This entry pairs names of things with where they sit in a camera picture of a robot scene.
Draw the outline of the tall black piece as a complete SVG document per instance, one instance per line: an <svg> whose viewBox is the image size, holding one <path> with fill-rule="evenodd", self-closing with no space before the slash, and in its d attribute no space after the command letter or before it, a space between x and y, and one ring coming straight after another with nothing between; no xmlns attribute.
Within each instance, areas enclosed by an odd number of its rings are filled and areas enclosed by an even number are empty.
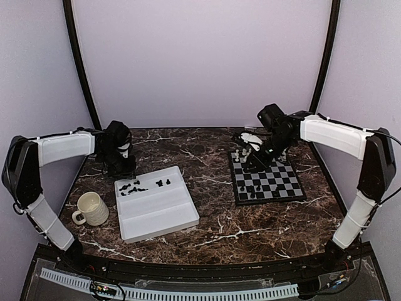
<svg viewBox="0 0 401 301"><path fill-rule="evenodd" d="M255 194L254 186L248 186L247 192L250 194L250 198L255 198L256 194Z"/></svg>

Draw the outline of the black grey chessboard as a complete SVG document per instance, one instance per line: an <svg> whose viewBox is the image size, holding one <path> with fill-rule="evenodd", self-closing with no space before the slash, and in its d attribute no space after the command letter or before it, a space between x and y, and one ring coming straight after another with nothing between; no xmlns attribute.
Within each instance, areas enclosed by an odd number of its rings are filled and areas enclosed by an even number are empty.
<svg viewBox="0 0 401 301"><path fill-rule="evenodd" d="M230 150L227 158L237 206L306 201L306 193L294 165L290 161L284 163L273 161L270 168L264 172L244 172L243 160L235 162L234 153L235 151ZM260 191L256 191L258 185L261 186ZM281 196L274 198L272 191L276 189L277 185L280 185ZM241 186L245 187L245 191L240 191ZM255 198L250 198L250 194L247 192L248 186L254 186Z"/></svg>

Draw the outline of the black chess piece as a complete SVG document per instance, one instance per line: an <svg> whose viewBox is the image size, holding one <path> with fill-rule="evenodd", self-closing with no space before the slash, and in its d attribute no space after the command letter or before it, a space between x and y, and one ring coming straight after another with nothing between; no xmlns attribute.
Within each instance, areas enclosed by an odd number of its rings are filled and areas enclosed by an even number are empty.
<svg viewBox="0 0 401 301"><path fill-rule="evenodd" d="M274 191L272 191L272 195L274 198L279 198L281 196L280 195L280 185L276 186L276 189Z"/></svg>

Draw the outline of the white plastic tray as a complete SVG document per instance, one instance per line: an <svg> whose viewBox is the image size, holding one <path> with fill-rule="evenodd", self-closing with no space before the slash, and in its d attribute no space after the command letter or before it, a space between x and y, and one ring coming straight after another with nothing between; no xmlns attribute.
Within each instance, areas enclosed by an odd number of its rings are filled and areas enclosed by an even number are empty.
<svg viewBox="0 0 401 301"><path fill-rule="evenodd" d="M170 179L158 187L156 182ZM139 180L148 191L118 195L118 186ZM114 182L120 234L126 244L184 230L199 224L199 214L178 166Z"/></svg>

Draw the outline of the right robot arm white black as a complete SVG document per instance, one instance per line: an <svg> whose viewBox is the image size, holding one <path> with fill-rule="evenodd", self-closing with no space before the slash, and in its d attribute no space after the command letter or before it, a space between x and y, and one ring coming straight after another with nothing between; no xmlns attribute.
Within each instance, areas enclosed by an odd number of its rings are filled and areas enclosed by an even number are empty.
<svg viewBox="0 0 401 301"><path fill-rule="evenodd" d="M248 149L248 164L265 171L290 147L308 142L319 148L336 188L350 180L356 184L354 199L346 202L346 215L320 258L320 267L333 272L344 261L342 251L367 229L377 210L396 194L388 194L397 173L393 144L400 141L383 127L369 129L301 110L284 113L275 103L265 106L257 118L266 138L243 131L239 143Z"/></svg>

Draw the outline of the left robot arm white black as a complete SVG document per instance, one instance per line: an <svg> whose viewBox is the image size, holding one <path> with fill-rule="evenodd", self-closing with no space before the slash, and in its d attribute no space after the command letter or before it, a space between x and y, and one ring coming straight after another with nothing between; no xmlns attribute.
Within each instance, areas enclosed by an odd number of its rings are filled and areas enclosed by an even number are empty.
<svg viewBox="0 0 401 301"><path fill-rule="evenodd" d="M1 179L14 199L18 215L26 215L38 233L66 252L63 261L75 273L88 269L88 259L79 250L78 238L64 226L45 199L41 168L73 157L94 155L106 174L115 179L135 177L135 156L130 129L112 121L104 130L79 127L70 132L26 138L13 137Z"/></svg>

